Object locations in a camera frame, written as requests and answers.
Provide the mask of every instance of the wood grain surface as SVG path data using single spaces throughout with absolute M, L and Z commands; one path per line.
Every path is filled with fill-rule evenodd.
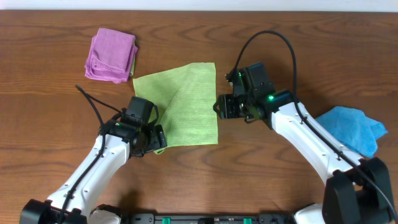
M 17 223 L 31 199 L 45 200 L 90 151 L 98 120 L 88 93 L 117 108 L 132 81 L 84 77 L 98 28 L 137 37 L 134 76 L 191 62 L 214 62 L 217 94 L 224 74 L 255 32 L 283 33 L 294 46 L 298 95 L 316 117 L 336 105 L 363 110 L 389 133 L 377 141 L 398 198 L 398 14 L 330 12 L 0 11 L 0 223 Z M 241 66 L 263 61 L 277 88 L 292 86 L 285 44 L 264 35 Z M 104 119 L 113 112 L 99 106 Z M 322 202 L 323 184 L 301 154 L 265 124 L 218 121 L 219 144 L 175 147 L 131 159 L 98 204 L 129 211 L 257 213 Z

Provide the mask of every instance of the blue cloth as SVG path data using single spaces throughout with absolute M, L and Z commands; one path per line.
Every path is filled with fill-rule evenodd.
M 361 110 L 336 106 L 316 119 L 332 136 L 354 152 L 372 158 L 376 140 L 387 133 L 384 125 Z

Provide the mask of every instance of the pink cloth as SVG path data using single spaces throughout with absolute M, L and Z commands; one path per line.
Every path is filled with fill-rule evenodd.
M 114 83 L 127 81 L 138 50 L 134 40 L 133 35 L 100 28 L 91 40 L 85 77 Z

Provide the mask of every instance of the black cable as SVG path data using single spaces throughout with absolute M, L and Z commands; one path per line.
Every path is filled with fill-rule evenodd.
M 318 138 L 320 138 L 327 146 L 329 146 L 331 148 L 331 150 L 333 150 L 333 152 L 335 152 L 340 158 L 342 158 L 345 162 L 347 162 L 351 167 L 353 167 L 353 169 L 358 172 L 358 174 L 364 178 L 370 185 L 372 185 L 372 187 L 374 187 L 380 194 L 381 196 L 384 198 L 384 200 L 387 202 L 392 215 L 394 216 L 394 220 L 396 221 L 396 223 L 398 223 L 398 215 L 397 212 L 394 209 L 394 206 L 391 204 L 390 200 L 387 198 L 387 196 L 384 194 L 384 192 L 373 182 L 373 180 L 366 175 L 353 161 L 351 161 L 351 159 L 349 159 L 348 157 L 346 157 L 342 151 L 338 150 L 334 145 L 332 145 L 332 143 L 330 143 L 325 137 L 323 137 L 308 121 L 307 121 L 307 117 L 303 116 L 303 114 L 300 111 L 299 108 L 299 103 L 298 103 L 298 99 L 297 99 L 297 64 L 296 64 L 296 56 L 294 54 L 294 50 L 292 47 L 292 44 L 287 40 L 286 37 L 284 37 L 282 34 L 273 31 L 273 30 L 264 30 L 264 31 L 260 31 L 257 34 L 254 34 L 252 37 L 250 37 L 250 39 L 245 43 L 245 45 L 243 46 L 241 52 L 239 53 L 238 59 L 235 63 L 235 66 L 233 68 L 233 70 L 231 71 L 232 74 L 235 73 L 239 61 L 242 57 L 242 54 L 244 52 L 244 49 L 248 46 L 248 44 L 250 43 L 250 41 L 252 41 L 252 39 L 254 39 L 255 37 L 257 37 L 258 35 L 261 34 L 274 34 L 277 35 L 278 37 L 280 37 L 282 40 L 284 40 L 284 42 L 286 43 L 286 45 L 288 46 L 290 53 L 292 54 L 292 59 L 293 59 L 293 100 L 294 100 L 294 106 L 295 109 L 297 110 L 298 115 L 300 116 L 300 118 L 302 119 L 302 121 L 311 129 L 311 131 L 313 131 L 315 133 L 315 135 L 318 136 Z
M 91 107 L 93 107 L 94 112 L 97 115 L 97 118 L 99 120 L 99 123 L 101 124 L 101 129 L 104 130 L 104 122 L 103 122 L 103 120 L 101 118 L 100 112 L 98 112 L 96 106 L 94 105 L 94 103 L 91 100 L 91 99 L 93 99 L 93 97 L 90 97 L 90 95 L 87 94 L 80 86 L 76 85 L 76 88 L 86 97 L 86 99 L 90 103 Z M 79 178 L 76 180 L 76 182 L 72 185 L 72 188 L 68 191 L 67 197 L 65 198 L 65 201 L 64 201 L 64 203 L 62 205 L 62 209 L 61 209 L 60 215 L 58 216 L 58 221 L 57 221 L 58 224 L 61 224 L 63 222 L 63 218 L 64 218 L 65 212 L 67 210 L 69 201 L 70 201 L 70 199 L 73 198 L 73 193 L 75 192 L 77 186 L 79 185 L 81 180 L 83 180 L 85 175 L 90 171 L 90 169 L 94 166 L 94 164 L 98 161 L 98 159 L 100 159 L 100 157 L 102 156 L 102 154 L 104 152 L 104 148 L 105 148 L 105 131 L 103 131 L 101 135 L 102 135 L 101 149 L 98 151 L 98 154 L 95 157 L 95 159 L 93 160 L 93 162 L 91 162 L 91 164 L 86 168 L 86 170 L 81 174 L 81 176 L 79 176 Z
M 90 94 L 88 94 L 88 93 L 85 93 L 88 97 L 90 97 L 92 100 L 94 100 L 95 102 L 97 102 L 97 103 L 100 103 L 100 104 L 102 104 L 102 105 L 104 105 L 104 106 L 106 106 L 106 107 L 108 107 L 108 108 L 111 108 L 112 110 L 115 110 L 115 111 L 117 111 L 118 113 L 122 113 L 122 111 L 120 111 L 120 110 L 118 110 L 118 109 L 116 109 L 115 107 L 113 107 L 113 106 L 111 106 L 111 105 L 108 105 L 108 104 L 106 104 L 106 103 L 103 103 L 103 102 L 101 102 L 100 100 L 97 100 L 96 98 L 94 98 L 93 96 L 91 96 Z

